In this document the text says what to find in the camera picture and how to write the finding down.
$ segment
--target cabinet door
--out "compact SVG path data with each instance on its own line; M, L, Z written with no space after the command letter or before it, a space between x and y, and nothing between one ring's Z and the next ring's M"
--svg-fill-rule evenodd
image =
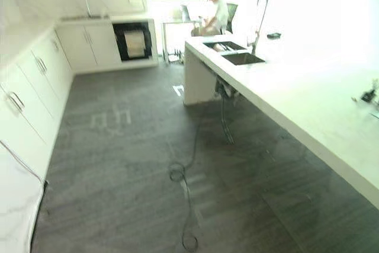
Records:
M99 66L117 66L121 64L111 24L86 25L85 30Z
M49 150L37 132L0 89L0 139L33 171L45 177Z
M45 76L41 63L30 53L18 64L22 73L32 84L50 115L54 119L57 118L60 114L60 102Z
M91 69L97 65L83 26L67 25L56 31L73 70Z
M22 65L21 61L27 60L33 60L29 53L23 56L17 65L12 65L6 69L6 77L1 75L3 78L2 89L8 94L8 101L18 105L18 111L36 130L42 140L51 145L56 131L54 120L39 99L33 86L18 67Z
M54 66L55 78L60 90L59 94L63 96L66 101L68 93L70 92L71 82L73 78L73 72L71 70L70 64L66 58L65 52L60 45L57 34L54 32L50 36L50 46L53 46L54 57L57 60L57 64Z
M61 104L65 103L71 84L72 72L55 33L48 35L33 48L37 61L44 67L44 74Z

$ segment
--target oven door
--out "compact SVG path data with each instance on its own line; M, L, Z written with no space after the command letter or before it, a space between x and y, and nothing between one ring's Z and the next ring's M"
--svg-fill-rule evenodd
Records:
M148 22L113 24L118 51L123 62L148 59L152 55L152 40Z

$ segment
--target pull-down faucet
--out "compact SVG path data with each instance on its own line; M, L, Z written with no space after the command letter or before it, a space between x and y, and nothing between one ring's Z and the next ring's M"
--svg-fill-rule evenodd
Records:
M91 11L89 10L89 5L88 5L88 1L87 0L84 0L85 1L85 5L87 6L87 15L89 18L92 17L92 14L91 14Z
M256 2L256 6L257 7L259 6L259 1L260 0L257 0L257 2ZM255 55L256 45L258 44L259 36L260 36L260 33L261 33L262 24L263 24L263 20L264 20L265 15L266 15L267 3L268 3L268 0L266 0L265 10L263 12L262 21L261 21L261 24L259 25L259 29L258 29L258 31L255 31L255 41L252 42L252 43L248 43L248 46L252 46L253 47L252 51L251 51L252 55Z

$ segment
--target man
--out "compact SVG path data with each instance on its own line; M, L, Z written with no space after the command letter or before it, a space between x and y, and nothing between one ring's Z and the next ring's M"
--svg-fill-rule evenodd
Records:
M210 0L212 4L209 18L205 19L205 26L192 30L192 36L213 36L221 34L226 29L229 16L227 5L223 0Z

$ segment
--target cabinet handle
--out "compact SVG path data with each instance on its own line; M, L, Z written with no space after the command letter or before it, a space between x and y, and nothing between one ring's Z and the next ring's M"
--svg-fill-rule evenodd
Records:
M42 73L45 74L47 72L47 67L46 67L45 63L43 62L42 58L38 57L37 61L42 68Z
M59 52L59 46L58 46L57 42L55 40L52 40L52 42L53 42L53 45L55 47L55 51Z
M46 72L47 72L47 66L46 66L45 63L43 62L43 59L42 59L42 58L40 58L40 60L41 60L41 63L42 63L42 65L43 65L43 68L44 68L45 73L46 73Z
M43 65L41 63L41 60L39 57L36 57L36 62L37 62L37 65L38 65L38 68L41 70L41 72L44 74L45 73L45 70L43 68Z
M19 105L17 103L17 101L15 100L15 98L13 98L13 95L16 96L18 102L20 102L21 105ZM18 110L20 112L23 111L23 109L25 108L25 105L24 103L21 101L21 99L19 98L19 96L15 93L15 92L9 92L9 98L11 99L11 101L16 105L16 107L18 108Z
M84 35L86 43L89 44L89 41L88 41L88 38L87 38L87 33L85 31L83 32L83 35Z

